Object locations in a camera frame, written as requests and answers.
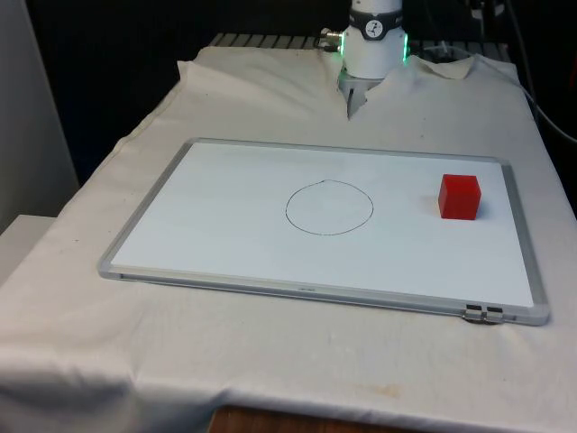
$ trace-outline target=green led light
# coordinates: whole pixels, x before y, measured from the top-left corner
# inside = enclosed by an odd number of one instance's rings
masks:
[[[408,34],[405,33],[405,49],[403,50],[403,63],[407,64],[408,58]]]

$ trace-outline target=whiteboard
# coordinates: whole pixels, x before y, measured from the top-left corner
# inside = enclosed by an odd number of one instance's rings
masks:
[[[172,165],[105,276],[536,306],[500,161],[201,139]],[[477,177],[476,220],[440,217],[445,173]]]

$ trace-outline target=whiteboard frame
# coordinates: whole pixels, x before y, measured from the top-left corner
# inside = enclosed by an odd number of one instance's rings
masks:
[[[361,290],[349,287],[329,286],[322,284],[301,284],[286,281],[272,281],[266,279],[240,278],[227,275],[200,274],[193,272],[167,272],[163,270],[141,269],[112,265],[116,253],[130,235],[138,221],[144,215],[150,203],[156,198],[173,171],[178,167],[184,156],[194,146],[195,142],[214,144],[234,144],[245,146],[265,146],[284,149],[306,149],[323,152],[351,152],[386,154],[390,156],[410,156],[418,158],[441,158],[466,161],[497,162],[503,170],[503,177],[507,188],[508,199],[511,205],[517,236],[523,255],[523,261],[529,281],[533,307],[503,305],[471,301],[470,299],[448,299],[427,295],[411,295],[381,290]],[[383,307],[389,309],[405,309],[433,314],[443,314],[467,318],[471,311],[471,304],[481,309],[473,312],[478,315],[479,321],[484,323],[509,322],[521,325],[541,326],[549,319],[550,309],[537,268],[536,258],[531,244],[527,222],[521,207],[521,200],[517,192],[517,185],[513,170],[507,161],[497,158],[480,156],[446,155],[416,152],[392,152],[373,149],[351,149],[340,147],[307,146],[281,143],[257,143],[231,140],[217,140],[210,138],[190,139],[182,145],[173,160],[159,179],[154,183],[142,203],[128,219],[118,236],[108,247],[98,264],[98,272],[103,278],[112,280],[143,281],[164,285],[193,287],[198,289],[228,290],[243,293],[281,296],[298,299],[314,299],[345,304]],[[495,309],[502,309],[495,314]]]

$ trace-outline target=wrinkled fabric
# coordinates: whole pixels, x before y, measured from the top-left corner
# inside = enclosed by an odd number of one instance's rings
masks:
[[[409,63],[347,121],[339,68],[315,51],[249,48],[179,63],[180,82],[0,288],[0,431],[190,431],[223,404],[431,431],[574,431],[577,225],[522,91],[478,61],[458,80]],[[509,160],[550,323],[100,278],[105,249],[198,136]]]

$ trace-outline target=black background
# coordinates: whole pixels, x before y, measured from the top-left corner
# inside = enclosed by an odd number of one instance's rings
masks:
[[[412,39],[480,41],[478,24],[461,0],[405,0]],[[81,182],[176,84],[177,60],[192,60],[217,32],[314,35],[347,25],[350,0],[28,0],[60,119]],[[577,55],[573,1],[517,0],[539,105],[577,135]],[[494,41],[509,44],[521,80],[525,71],[508,16]],[[573,165],[577,145],[541,122],[568,197],[577,209]]]

